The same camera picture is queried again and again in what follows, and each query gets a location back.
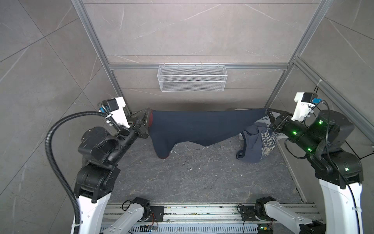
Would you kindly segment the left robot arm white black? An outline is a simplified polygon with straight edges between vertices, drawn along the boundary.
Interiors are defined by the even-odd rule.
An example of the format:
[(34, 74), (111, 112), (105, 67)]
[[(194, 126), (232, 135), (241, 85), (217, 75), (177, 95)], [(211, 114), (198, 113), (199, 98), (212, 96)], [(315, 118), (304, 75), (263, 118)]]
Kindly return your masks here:
[(117, 133), (112, 135), (103, 127), (89, 129), (81, 138), (78, 152), (86, 161), (79, 171), (74, 194), (80, 208), (81, 234), (98, 234), (105, 208), (120, 173), (118, 163), (138, 138), (147, 138), (149, 108), (130, 115), (130, 125), (125, 127), (115, 121), (114, 113), (106, 106), (99, 109)]

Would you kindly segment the navy tank top red trim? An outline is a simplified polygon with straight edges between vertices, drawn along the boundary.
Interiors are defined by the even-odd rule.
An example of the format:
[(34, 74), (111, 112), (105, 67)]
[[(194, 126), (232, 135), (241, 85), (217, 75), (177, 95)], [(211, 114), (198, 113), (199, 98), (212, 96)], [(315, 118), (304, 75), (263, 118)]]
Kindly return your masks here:
[(207, 147), (240, 134), (265, 115), (264, 108), (208, 112), (151, 110), (148, 131), (156, 155), (166, 159), (178, 143)]

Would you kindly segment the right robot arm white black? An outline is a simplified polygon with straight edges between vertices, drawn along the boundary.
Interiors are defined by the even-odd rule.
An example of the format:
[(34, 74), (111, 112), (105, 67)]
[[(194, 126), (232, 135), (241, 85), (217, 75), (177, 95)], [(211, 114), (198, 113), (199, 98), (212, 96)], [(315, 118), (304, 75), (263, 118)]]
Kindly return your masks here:
[(303, 218), (272, 197), (258, 199), (255, 214), (259, 220), (280, 222), (294, 234), (362, 234), (361, 161), (341, 146), (354, 125), (345, 115), (321, 110), (309, 126), (292, 120), (289, 112), (267, 109), (270, 128), (297, 144), (315, 171), (322, 189), (326, 222)]

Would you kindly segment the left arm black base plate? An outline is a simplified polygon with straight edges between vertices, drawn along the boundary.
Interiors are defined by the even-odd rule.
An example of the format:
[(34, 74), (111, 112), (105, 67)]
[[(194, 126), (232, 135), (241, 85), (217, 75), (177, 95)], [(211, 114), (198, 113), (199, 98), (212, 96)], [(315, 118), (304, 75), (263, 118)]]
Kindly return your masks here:
[(152, 218), (154, 215), (154, 222), (162, 222), (164, 218), (164, 210), (164, 206), (151, 206), (150, 215), (146, 221), (152, 222)]

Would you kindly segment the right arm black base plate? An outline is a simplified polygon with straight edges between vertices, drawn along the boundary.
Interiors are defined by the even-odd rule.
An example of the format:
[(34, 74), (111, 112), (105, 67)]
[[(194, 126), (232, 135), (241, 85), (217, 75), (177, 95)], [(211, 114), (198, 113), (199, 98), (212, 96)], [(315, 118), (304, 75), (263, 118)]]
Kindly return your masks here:
[(255, 217), (255, 206), (254, 205), (239, 205), (238, 212), (242, 218), (242, 221), (256, 221)]

